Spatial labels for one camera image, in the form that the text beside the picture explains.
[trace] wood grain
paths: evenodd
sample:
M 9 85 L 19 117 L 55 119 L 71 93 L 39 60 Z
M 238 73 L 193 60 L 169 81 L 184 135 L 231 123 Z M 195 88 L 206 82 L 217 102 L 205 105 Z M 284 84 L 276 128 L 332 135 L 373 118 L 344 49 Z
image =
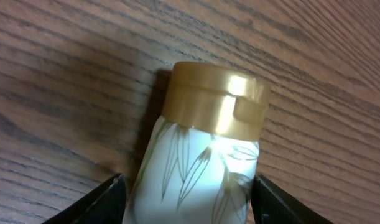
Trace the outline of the wood grain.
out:
M 258 171 L 380 223 L 380 0 L 0 1 L 0 223 L 132 182 L 181 60 L 273 83 Z

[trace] brown wood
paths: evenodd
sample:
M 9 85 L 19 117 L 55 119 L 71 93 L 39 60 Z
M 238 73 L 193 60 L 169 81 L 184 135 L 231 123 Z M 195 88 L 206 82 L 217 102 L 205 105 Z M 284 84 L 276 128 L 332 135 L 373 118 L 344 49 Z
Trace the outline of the brown wood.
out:
M 133 181 L 181 60 L 272 82 L 258 171 L 380 223 L 379 0 L 0 0 L 0 223 Z

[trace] cap lid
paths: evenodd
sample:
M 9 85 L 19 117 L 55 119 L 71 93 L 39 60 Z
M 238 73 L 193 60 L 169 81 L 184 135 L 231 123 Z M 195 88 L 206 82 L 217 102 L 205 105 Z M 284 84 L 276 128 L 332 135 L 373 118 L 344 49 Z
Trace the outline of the cap lid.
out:
M 162 115 L 195 128 L 244 141 L 258 141 L 270 84 L 243 72 L 207 63 L 174 65 Z

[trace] bottle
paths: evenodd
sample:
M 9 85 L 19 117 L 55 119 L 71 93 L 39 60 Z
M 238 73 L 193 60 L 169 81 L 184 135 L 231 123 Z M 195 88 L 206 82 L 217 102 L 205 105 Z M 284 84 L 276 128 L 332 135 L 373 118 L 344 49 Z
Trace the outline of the bottle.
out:
M 270 84 L 206 63 L 174 65 L 123 224 L 244 224 Z

